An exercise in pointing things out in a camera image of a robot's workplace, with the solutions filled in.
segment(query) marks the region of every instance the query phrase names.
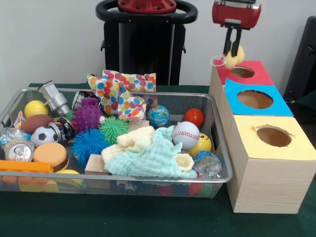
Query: white wall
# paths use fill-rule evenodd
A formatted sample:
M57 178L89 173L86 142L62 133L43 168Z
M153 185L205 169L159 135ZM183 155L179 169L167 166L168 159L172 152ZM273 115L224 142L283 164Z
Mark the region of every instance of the white wall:
M100 0L0 0L0 110L13 93L31 82L85 82L104 69ZM186 25L187 54L181 84L209 85L210 59L222 53L226 29L212 23L213 0L189 0L198 20ZM307 18L315 0L258 0L256 28L242 33L246 58L262 60L276 86L285 90Z

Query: blue paper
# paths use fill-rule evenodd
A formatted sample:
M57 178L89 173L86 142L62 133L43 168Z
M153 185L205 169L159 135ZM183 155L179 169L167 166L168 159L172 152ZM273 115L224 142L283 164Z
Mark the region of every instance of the blue paper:
M255 109L244 105L237 98L243 91L258 91L269 95L273 99L273 104L266 109ZM286 102L283 100L279 91L274 85L245 85L226 79L225 92L227 100L235 115L258 115L258 116L286 116L292 117L293 114Z

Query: red box top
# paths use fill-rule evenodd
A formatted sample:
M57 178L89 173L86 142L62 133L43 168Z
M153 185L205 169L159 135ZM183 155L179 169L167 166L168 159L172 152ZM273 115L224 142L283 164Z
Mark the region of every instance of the red box top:
M221 60L214 62L215 64L222 64ZM218 66L217 72L223 85L227 78L246 85L274 85L261 61L243 61L231 69Z

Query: white ring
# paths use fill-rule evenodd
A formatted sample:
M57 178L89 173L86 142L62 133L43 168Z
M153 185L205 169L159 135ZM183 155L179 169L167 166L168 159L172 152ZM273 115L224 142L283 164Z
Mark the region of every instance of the white ring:
M223 63L222 64L215 64L214 61L215 60L223 60ZM214 57L212 57L211 59L211 65L214 66L214 67L220 67L220 66L224 66L226 63L227 63L227 59L225 56L223 55L216 55Z

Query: soda can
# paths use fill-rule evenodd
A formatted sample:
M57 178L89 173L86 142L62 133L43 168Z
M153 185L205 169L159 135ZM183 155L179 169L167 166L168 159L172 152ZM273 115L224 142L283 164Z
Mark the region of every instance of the soda can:
M50 122L48 126L56 132L58 143L67 143L76 134L73 125L65 117L59 118L56 122Z
M92 96L92 92L87 92L84 90L77 91L73 100L72 109L76 111L78 107L82 106L82 100L86 97Z
M34 155L34 145L27 141L10 142L6 144L5 159L10 161L31 162Z

